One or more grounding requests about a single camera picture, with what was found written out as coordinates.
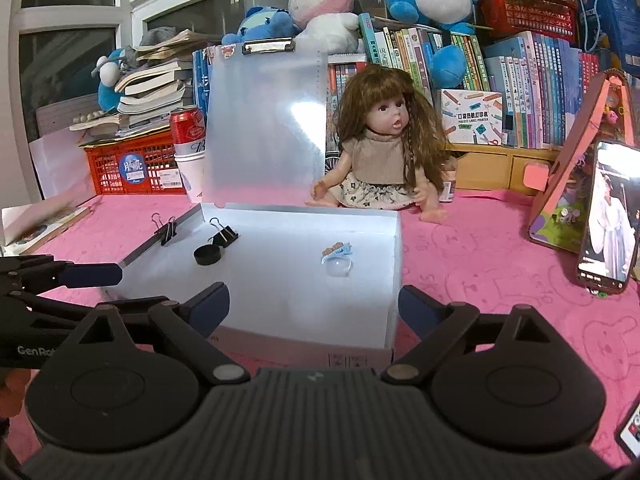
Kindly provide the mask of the person right hand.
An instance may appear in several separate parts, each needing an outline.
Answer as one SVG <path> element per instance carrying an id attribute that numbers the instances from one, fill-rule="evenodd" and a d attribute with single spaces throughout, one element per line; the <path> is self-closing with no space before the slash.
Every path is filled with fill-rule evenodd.
<path id="1" fill-rule="evenodd" d="M 0 418 L 12 418 L 22 410 L 32 373 L 22 368 L 8 368 L 0 387 Z"/>

